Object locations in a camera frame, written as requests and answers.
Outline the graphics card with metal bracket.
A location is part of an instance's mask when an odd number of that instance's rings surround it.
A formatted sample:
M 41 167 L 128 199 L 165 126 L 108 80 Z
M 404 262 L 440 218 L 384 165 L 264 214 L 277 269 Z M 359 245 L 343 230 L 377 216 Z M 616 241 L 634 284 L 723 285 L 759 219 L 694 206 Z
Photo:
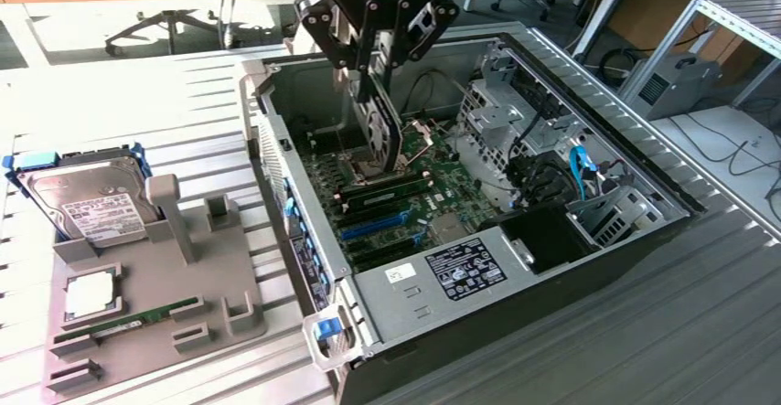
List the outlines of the graphics card with metal bracket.
M 389 45 L 391 33 L 379 33 L 377 51 L 369 56 L 365 72 L 333 71 L 333 87 L 349 98 L 367 147 L 383 173 L 396 169 L 403 141 L 399 114 L 391 101 Z

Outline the small chair base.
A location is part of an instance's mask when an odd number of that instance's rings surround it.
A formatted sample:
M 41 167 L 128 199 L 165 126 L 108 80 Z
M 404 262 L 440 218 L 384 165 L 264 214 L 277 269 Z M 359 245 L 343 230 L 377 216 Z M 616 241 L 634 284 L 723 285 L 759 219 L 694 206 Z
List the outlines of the small chair base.
M 489 10 L 492 12 L 500 12 L 501 11 L 501 4 L 505 0 L 495 0 L 491 4 L 489 4 Z M 539 16 L 537 19 L 541 22 L 547 21 L 548 18 L 548 14 L 550 14 L 550 8 L 555 5 L 556 0 L 517 0 L 521 4 L 527 5 L 527 6 L 536 6 L 539 8 Z

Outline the perforated metal disk bay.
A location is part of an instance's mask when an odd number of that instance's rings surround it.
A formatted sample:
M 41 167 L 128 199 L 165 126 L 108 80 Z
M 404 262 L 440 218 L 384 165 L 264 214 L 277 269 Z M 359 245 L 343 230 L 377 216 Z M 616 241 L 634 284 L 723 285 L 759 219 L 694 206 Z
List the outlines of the perforated metal disk bay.
M 548 151 L 559 159 L 588 138 L 576 115 L 539 86 L 472 80 L 457 113 L 452 147 L 476 173 L 501 185 L 509 160 Z

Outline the black office chair base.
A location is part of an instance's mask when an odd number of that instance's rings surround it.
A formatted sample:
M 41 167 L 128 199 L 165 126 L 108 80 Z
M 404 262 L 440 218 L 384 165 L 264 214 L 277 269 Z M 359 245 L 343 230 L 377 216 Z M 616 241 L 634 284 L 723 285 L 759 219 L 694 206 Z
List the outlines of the black office chair base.
M 208 21 L 204 21 L 192 15 L 193 12 L 193 9 L 162 10 L 153 16 L 145 16 L 142 12 L 137 12 L 137 22 L 105 39 L 105 53 L 109 57 L 120 57 L 122 55 L 122 49 L 114 44 L 114 41 L 121 38 L 129 38 L 141 29 L 160 27 L 166 34 L 166 52 L 169 55 L 174 55 L 177 50 L 177 25 L 194 27 L 205 32 L 213 33 L 217 36 L 218 48 L 229 48 L 233 41 L 232 29 L 222 22 L 221 17 L 217 16 L 212 10 L 208 10 L 205 12 L 205 18 Z

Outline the CPU socket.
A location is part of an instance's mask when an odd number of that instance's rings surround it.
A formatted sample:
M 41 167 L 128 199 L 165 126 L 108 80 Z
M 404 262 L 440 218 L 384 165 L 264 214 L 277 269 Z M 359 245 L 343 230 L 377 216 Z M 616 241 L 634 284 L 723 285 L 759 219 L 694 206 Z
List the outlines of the CPU socket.
M 352 152 L 348 155 L 348 166 L 352 169 L 356 185 L 371 185 L 395 175 L 395 170 L 385 170 L 383 164 L 368 152 Z

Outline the green motherboard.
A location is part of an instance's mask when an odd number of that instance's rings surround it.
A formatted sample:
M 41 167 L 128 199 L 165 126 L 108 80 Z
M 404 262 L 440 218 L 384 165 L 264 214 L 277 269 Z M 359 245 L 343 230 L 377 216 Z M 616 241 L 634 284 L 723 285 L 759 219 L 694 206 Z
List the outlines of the green motherboard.
M 333 230 L 336 244 L 353 272 L 373 268 L 441 245 L 476 232 L 480 223 L 500 214 L 500 194 L 507 186 L 497 181 L 476 178 L 461 164 L 451 139 L 453 129 L 441 127 L 435 121 L 424 122 L 433 134 L 433 151 L 420 167 L 399 172 L 387 180 L 371 185 L 353 183 L 348 155 L 369 152 L 367 147 L 348 146 L 347 153 L 327 151 L 317 140 L 309 142 L 309 151 L 301 157 L 305 173 L 312 184 L 320 206 Z M 381 187 L 432 181 L 428 191 L 420 195 L 392 201 L 356 212 L 340 209 L 340 195 L 355 194 Z M 372 235 L 343 241 L 344 229 L 357 227 L 372 220 L 409 211 L 405 224 Z

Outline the installed RAM stick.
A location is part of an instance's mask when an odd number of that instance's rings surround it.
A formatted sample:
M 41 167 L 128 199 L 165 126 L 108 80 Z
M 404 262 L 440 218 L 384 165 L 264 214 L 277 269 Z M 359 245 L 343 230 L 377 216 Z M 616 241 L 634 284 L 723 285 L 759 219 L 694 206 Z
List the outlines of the installed RAM stick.
M 432 181 L 423 180 L 399 186 L 381 187 L 347 195 L 341 194 L 340 209 L 344 213 L 356 212 L 365 208 L 384 205 L 399 199 L 415 197 L 428 191 Z

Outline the grey tower computer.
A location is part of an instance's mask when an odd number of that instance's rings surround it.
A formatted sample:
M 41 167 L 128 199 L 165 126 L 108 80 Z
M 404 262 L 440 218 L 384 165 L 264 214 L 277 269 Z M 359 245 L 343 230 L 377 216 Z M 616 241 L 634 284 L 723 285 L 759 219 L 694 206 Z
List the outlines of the grey tower computer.
M 654 121 L 688 111 L 720 79 L 718 63 L 683 52 L 666 56 L 630 103 L 631 109 Z

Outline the small metal disk bay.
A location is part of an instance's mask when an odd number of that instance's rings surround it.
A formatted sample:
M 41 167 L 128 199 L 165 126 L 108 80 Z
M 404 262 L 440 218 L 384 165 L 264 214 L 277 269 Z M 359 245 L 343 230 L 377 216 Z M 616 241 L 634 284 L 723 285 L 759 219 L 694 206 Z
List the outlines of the small metal disk bay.
M 568 203 L 567 215 L 600 249 L 626 239 L 644 236 L 688 216 L 667 200 L 655 200 L 631 186 L 619 186 L 606 194 Z

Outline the silver power supply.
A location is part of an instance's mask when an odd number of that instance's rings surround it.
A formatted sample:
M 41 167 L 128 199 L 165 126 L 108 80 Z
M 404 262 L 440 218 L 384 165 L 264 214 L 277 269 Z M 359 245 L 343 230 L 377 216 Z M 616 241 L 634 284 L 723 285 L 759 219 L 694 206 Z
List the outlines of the silver power supply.
M 379 343 L 396 346 L 539 282 L 529 250 L 496 227 L 383 265 L 355 278 Z

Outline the open black PC case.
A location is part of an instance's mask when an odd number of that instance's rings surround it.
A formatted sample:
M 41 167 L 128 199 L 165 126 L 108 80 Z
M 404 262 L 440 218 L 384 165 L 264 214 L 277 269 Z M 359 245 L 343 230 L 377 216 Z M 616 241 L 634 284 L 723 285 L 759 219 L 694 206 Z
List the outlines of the open black PC case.
M 327 151 L 335 149 L 333 125 L 341 116 L 348 119 L 348 146 L 367 147 L 349 98 L 333 87 L 331 64 L 319 54 L 246 60 L 236 70 L 242 115 L 252 121 L 249 147 L 304 311 L 304 342 L 315 367 L 331 378 L 337 405 L 363 405 L 377 399 L 600 290 L 703 213 L 698 199 L 640 146 L 640 138 L 652 134 L 651 127 L 539 31 L 443 40 L 389 85 L 400 131 L 420 120 L 456 132 L 468 83 L 483 79 L 515 87 L 541 86 L 580 119 L 588 138 L 570 148 L 564 159 L 548 151 L 509 160 L 501 212 L 475 232 L 496 227 L 509 240 L 523 242 L 539 282 L 385 347 L 361 307 L 355 285 L 360 272 L 351 270 L 336 244 L 301 161 L 312 140 Z M 667 200 L 688 216 L 600 249 L 587 241 L 564 206 L 619 186 Z M 343 331 L 319 342 L 312 328 L 319 319 L 329 317 L 340 319 Z

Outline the blue case latch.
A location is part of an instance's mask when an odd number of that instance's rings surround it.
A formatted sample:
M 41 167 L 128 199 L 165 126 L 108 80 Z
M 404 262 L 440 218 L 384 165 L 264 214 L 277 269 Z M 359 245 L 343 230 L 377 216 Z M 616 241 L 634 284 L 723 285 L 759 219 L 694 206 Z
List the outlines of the blue case latch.
M 343 326 L 340 319 L 337 317 L 329 317 L 325 319 L 319 319 L 315 322 L 312 328 L 312 335 L 315 339 L 321 342 L 325 341 L 332 336 L 337 336 L 343 331 Z

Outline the silver CPU chip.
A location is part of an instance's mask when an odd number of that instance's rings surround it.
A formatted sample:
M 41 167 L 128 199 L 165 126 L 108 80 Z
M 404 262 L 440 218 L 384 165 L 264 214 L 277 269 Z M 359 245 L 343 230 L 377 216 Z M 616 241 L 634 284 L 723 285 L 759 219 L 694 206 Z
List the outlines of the silver CPU chip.
M 64 290 L 65 322 L 102 313 L 117 306 L 113 271 L 98 271 L 69 278 Z

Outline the grey parts rack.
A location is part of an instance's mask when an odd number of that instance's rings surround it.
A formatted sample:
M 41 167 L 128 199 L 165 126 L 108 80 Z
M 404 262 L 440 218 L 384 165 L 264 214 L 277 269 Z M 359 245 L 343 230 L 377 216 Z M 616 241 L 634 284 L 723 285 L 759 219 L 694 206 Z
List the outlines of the grey parts rack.
M 46 405 L 169 367 L 264 334 L 262 300 L 236 203 L 212 195 L 180 209 L 174 175 L 152 176 L 146 197 L 162 219 L 144 225 L 138 240 L 98 248 L 85 239 L 53 244 L 49 324 L 41 399 Z M 69 278 L 113 271 L 117 306 L 64 320 Z M 196 296 L 170 318 L 106 336 L 52 338 L 88 325 Z

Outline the green RAM stick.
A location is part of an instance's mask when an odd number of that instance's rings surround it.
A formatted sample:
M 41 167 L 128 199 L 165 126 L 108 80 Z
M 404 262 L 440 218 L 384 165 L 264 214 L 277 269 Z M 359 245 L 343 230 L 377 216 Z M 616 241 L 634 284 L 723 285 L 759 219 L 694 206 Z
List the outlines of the green RAM stick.
M 125 331 L 137 326 L 152 325 L 170 318 L 172 312 L 181 307 L 190 307 L 198 303 L 196 296 L 178 300 L 161 307 L 149 309 L 137 314 L 129 314 L 124 317 L 114 318 L 101 324 L 88 325 L 78 330 L 56 335 L 52 340 L 60 344 L 81 336 L 92 335 L 93 337 L 106 336 L 117 331 Z

